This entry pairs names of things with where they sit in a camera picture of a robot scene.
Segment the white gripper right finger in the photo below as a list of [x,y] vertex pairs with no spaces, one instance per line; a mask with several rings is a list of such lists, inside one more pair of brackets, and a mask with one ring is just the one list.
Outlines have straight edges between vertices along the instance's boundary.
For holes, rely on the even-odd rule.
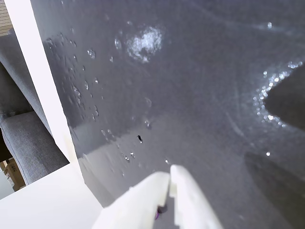
[[217,215],[191,173],[170,167],[169,196],[174,199],[174,224],[180,229],[222,229]]

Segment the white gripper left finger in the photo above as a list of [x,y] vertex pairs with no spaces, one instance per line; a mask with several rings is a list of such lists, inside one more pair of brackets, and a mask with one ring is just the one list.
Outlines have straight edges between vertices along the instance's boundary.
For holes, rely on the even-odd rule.
[[166,203],[170,174],[155,172],[105,207],[94,229],[152,229],[158,207]]

